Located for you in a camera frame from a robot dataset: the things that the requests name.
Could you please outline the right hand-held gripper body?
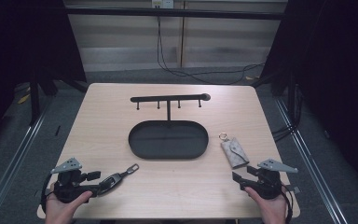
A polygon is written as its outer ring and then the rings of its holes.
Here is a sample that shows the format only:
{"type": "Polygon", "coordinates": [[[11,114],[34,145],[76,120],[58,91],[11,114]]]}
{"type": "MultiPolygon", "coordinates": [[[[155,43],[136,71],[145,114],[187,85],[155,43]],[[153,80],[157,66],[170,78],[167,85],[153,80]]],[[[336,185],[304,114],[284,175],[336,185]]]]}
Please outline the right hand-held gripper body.
{"type": "Polygon", "coordinates": [[[243,179],[244,188],[254,189],[263,199],[271,200],[278,197],[282,192],[282,181],[280,172],[297,173],[298,169],[283,164],[273,159],[261,161],[257,164],[257,180],[243,179]]]}

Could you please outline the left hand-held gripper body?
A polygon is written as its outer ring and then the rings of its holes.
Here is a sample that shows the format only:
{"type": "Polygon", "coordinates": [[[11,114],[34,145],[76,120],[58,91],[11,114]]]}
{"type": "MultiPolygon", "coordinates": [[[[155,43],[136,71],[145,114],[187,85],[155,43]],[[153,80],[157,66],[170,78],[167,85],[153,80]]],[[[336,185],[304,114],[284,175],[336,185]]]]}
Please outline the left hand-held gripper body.
{"type": "Polygon", "coordinates": [[[76,158],[70,158],[50,171],[52,175],[58,176],[53,192],[62,203],[72,202],[85,191],[91,191],[92,198],[98,195],[99,184],[81,185],[88,181],[87,173],[82,173],[81,168],[82,165],[76,158]]]}

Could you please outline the black car key with clip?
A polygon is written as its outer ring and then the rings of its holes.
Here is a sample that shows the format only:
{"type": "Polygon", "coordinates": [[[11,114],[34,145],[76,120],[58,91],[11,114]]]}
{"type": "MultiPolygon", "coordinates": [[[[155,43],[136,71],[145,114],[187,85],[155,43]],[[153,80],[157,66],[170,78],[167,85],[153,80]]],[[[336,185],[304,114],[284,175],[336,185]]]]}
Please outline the black car key with clip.
{"type": "Polygon", "coordinates": [[[112,190],[113,188],[117,187],[118,184],[127,176],[127,175],[131,175],[133,174],[134,172],[136,172],[137,170],[139,169],[139,165],[137,163],[134,163],[131,167],[129,167],[125,172],[123,173],[115,173],[115,174],[112,174],[110,176],[108,176],[105,180],[103,181],[110,181],[111,182],[111,189],[112,190]]]}

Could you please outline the grey key pouch with ring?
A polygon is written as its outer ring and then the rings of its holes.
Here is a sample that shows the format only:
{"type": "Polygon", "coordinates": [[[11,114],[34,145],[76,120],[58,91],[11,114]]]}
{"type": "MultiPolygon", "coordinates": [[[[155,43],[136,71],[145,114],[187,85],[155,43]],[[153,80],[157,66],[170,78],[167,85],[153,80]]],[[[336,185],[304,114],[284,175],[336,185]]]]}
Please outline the grey key pouch with ring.
{"type": "Polygon", "coordinates": [[[221,148],[224,150],[232,169],[246,166],[250,162],[236,137],[229,138],[226,133],[220,133],[219,138],[222,140],[221,148]]]}

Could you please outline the black key rack with tray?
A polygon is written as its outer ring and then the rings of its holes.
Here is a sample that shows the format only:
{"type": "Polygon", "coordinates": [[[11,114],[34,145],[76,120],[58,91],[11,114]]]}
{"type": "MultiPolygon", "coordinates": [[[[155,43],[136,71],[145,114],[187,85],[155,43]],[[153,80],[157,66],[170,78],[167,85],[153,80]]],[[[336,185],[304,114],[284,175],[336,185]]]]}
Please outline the black key rack with tray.
{"type": "Polygon", "coordinates": [[[196,121],[173,120],[171,102],[181,107],[182,101],[209,101],[208,93],[188,95],[136,96],[131,101],[140,109],[140,103],[166,103],[165,120],[146,120],[130,131],[128,142],[134,155],[145,160],[193,160],[201,156],[209,144],[207,130],[196,121]]]}

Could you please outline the person's right hand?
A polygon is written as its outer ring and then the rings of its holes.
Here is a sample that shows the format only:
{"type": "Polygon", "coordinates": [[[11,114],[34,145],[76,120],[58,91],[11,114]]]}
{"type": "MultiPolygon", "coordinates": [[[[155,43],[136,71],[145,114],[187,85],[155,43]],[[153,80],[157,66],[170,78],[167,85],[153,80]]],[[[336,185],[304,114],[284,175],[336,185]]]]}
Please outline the person's right hand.
{"type": "Polygon", "coordinates": [[[282,195],[266,200],[250,187],[246,187],[245,191],[256,202],[264,224],[285,224],[287,204],[282,195]]]}

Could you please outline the person's left hand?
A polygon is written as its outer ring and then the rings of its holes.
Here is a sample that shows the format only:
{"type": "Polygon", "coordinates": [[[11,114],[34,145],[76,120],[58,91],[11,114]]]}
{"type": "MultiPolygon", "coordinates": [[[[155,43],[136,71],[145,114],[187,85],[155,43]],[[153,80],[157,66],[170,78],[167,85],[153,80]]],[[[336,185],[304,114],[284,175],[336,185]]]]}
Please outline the person's left hand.
{"type": "Polygon", "coordinates": [[[78,207],[88,201],[92,196],[91,191],[85,191],[70,203],[62,203],[51,192],[46,200],[45,224],[71,224],[78,207]]]}

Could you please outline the black metal stand leg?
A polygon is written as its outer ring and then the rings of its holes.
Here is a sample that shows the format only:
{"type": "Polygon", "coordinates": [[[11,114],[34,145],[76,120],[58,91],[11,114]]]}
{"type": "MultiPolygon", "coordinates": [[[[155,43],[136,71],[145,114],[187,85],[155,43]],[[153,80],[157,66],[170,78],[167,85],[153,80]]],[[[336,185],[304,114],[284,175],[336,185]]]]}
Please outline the black metal stand leg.
{"type": "Polygon", "coordinates": [[[30,83],[30,96],[32,108],[30,125],[34,125],[40,116],[39,89],[36,81],[30,83]]]}

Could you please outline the yellow floor tape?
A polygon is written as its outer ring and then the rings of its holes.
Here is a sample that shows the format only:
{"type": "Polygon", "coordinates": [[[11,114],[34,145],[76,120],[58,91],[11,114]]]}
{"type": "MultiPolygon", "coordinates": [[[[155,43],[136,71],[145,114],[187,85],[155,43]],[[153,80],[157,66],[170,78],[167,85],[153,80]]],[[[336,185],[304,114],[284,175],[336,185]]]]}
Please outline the yellow floor tape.
{"type": "Polygon", "coordinates": [[[23,103],[25,103],[29,98],[30,98],[31,94],[30,93],[27,93],[27,94],[24,94],[20,100],[17,102],[18,105],[21,105],[23,103]]]}

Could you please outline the black curtain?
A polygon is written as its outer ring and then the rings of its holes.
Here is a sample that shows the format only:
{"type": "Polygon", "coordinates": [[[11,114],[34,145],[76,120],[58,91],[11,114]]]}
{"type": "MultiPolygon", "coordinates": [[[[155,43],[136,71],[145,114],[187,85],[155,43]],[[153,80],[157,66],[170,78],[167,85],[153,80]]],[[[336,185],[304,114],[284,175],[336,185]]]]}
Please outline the black curtain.
{"type": "Polygon", "coordinates": [[[287,0],[261,77],[294,80],[358,173],[358,0],[287,0]]]}
{"type": "Polygon", "coordinates": [[[69,17],[54,13],[63,0],[0,0],[0,126],[14,89],[37,81],[83,81],[86,75],[69,17]]]}

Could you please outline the black horizontal beam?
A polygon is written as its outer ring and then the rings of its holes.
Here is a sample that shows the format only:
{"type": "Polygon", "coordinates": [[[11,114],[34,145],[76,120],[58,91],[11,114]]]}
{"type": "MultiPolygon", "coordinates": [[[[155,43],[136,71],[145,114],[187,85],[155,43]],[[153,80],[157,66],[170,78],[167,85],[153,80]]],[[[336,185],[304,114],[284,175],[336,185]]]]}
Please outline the black horizontal beam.
{"type": "Polygon", "coordinates": [[[115,15],[115,16],[151,16],[181,18],[245,19],[280,21],[284,13],[274,12],[241,12],[221,10],[193,10],[166,8],[116,8],[116,7],[66,7],[67,14],[79,15],[115,15]]]}

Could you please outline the metal floor rail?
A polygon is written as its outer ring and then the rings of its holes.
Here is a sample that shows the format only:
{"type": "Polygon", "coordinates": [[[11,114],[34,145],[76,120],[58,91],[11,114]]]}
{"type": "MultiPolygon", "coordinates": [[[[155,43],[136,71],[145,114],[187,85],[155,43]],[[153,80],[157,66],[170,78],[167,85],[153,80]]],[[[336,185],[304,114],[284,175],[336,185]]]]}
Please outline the metal floor rail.
{"type": "Polygon", "coordinates": [[[28,154],[31,145],[44,122],[51,102],[52,98],[48,97],[43,104],[40,114],[36,117],[34,123],[28,127],[26,134],[22,138],[21,143],[18,146],[16,153],[14,154],[13,159],[10,161],[3,176],[0,178],[0,207],[6,198],[14,178],[20,170],[25,157],[28,154]]]}
{"type": "Polygon", "coordinates": [[[315,159],[311,155],[308,145],[306,144],[303,136],[298,129],[294,129],[294,124],[289,119],[288,108],[285,105],[283,99],[281,97],[278,97],[275,102],[281,113],[285,125],[290,130],[291,138],[293,139],[296,148],[299,151],[299,154],[301,155],[303,162],[305,163],[310,173],[311,179],[315,184],[316,189],[318,190],[322,201],[324,202],[324,205],[334,224],[349,224],[335,195],[328,187],[318,165],[316,164],[315,159]]]}

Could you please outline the white wall socket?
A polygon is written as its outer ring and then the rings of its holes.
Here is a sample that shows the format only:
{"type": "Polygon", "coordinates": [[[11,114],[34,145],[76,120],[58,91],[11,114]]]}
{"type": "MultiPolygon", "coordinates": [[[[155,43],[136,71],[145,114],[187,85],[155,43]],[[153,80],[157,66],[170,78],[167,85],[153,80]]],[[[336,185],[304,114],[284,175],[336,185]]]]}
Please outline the white wall socket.
{"type": "Polygon", "coordinates": [[[152,8],[173,9],[174,1],[173,0],[151,0],[151,5],[152,5],[152,8]]]}

